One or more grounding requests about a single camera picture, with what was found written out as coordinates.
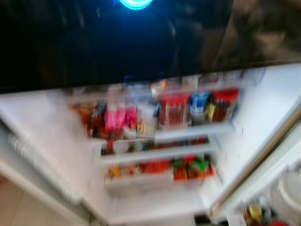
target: blue container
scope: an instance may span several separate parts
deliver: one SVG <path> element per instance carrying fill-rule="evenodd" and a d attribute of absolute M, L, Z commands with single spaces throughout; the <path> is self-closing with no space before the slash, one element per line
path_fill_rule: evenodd
<path fill-rule="evenodd" d="M 189 112 L 192 114 L 202 114 L 210 92 L 204 91 L 193 93 L 189 100 Z"/>

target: refrigerator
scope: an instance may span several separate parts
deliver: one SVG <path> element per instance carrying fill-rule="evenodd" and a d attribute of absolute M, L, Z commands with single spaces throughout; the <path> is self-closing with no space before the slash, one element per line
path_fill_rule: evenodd
<path fill-rule="evenodd" d="M 68 109 L 70 103 L 153 97 L 157 93 L 150 86 L 139 84 L 128 91 L 115 84 L 86 93 L 85 88 L 74 89 L 73 95 L 61 90 L 1 95 L 0 172 L 74 225 L 90 225 L 92 218 L 107 225 L 171 225 L 172 219 L 194 215 L 219 222 L 262 194 L 284 170 L 295 169 L 301 158 L 301 65 L 235 74 L 228 72 L 234 79 L 204 83 L 187 77 L 180 89 L 170 90 L 176 95 L 237 88 L 238 107 L 229 121 L 155 130 L 152 139 L 158 142 L 201 136 L 208 142 L 152 152 L 102 155 L 104 144 L 87 138 L 80 118 Z M 119 184 L 117 193 L 106 187 L 110 166 L 191 155 L 210 155 L 213 175 L 201 183 L 167 185 L 164 178 L 143 178 L 139 189 L 130 180 L 124 187 Z"/>

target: beige floor tile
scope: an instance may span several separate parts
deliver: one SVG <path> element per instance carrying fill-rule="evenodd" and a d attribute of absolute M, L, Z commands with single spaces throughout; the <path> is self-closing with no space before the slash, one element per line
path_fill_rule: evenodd
<path fill-rule="evenodd" d="M 71 226 L 71 223 L 24 193 L 11 226 Z"/>
<path fill-rule="evenodd" d="M 0 180 L 0 226 L 10 226 L 23 191 L 10 181 Z"/>

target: red jar lid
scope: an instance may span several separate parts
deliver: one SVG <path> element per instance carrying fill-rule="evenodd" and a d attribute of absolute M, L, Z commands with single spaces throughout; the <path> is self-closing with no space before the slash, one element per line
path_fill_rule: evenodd
<path fill-rule="evenodd" d="M 181 105 L 188 102 L 190 95 L 185 94 L 168 94 L 161 97 L 161 102 L 169 105 Z"/>
<path fill-rule="evenodd" d="M 213 98 L 217 100 L 231 101 L 238 97 L 239 89 L 229 89 L 224 91 L 213 92 Z"/>

